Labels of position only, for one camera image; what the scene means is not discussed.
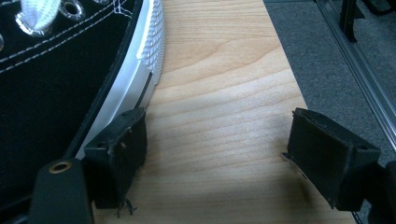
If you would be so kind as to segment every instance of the black sneaker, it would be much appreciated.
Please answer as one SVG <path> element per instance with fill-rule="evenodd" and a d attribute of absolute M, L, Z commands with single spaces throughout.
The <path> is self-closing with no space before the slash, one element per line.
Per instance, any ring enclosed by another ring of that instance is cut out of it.
<path fill-rule="evenodd" d="M 56 1 L 0 2 L 0 217 L 26 209 L 43 165 L 146 107 L 162 72 L 161 0 Z M 59 12 L 35 26 L 40 2 Z"/>

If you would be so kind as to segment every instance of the gray floor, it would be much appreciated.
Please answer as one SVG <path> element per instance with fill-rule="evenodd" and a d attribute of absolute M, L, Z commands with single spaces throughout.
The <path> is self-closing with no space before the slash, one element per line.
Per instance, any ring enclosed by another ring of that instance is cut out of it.
<path fill-rule="evenodd" d="M 308 108 L 334 119 L 381 148 L 380 164 L 395 160 L 393 148 L 349 71 L 316 3 L 306 0 L 264 0 L 264 3 Z M 356 37 L 359 40 L 362 37 L 363 26 L 357 23 L 356 27 Z M 393 52 L 396 52 L 393 49 L 396 48 L 395 38 L 393 42 L 390 51 L 382 54 L 385 56 L 380 56 L 385 57 L 385 60 L 377 64 L 378 67 L 385 66 L 384 63 L 395 63 L 391 59 L 387 61 L 389 57 L 394 57 Z M 387 82 L 389 92 L 394 92 L 392 87 L 396 86 L 395 81 L 396 76 Z M 359 212 L 363 223 L 367 223 L 368 209 L 369 204 L 365 203 Z"/>

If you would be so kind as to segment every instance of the shoelace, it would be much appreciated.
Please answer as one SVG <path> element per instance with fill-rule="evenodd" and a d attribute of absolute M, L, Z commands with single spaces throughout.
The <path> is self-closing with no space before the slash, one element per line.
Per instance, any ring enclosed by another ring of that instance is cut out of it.
<path fill-rule="evenodd" d="M 58 13 L 61 0 L 21 0 L 25 22 L 34 31 L 47 28 Z"/>

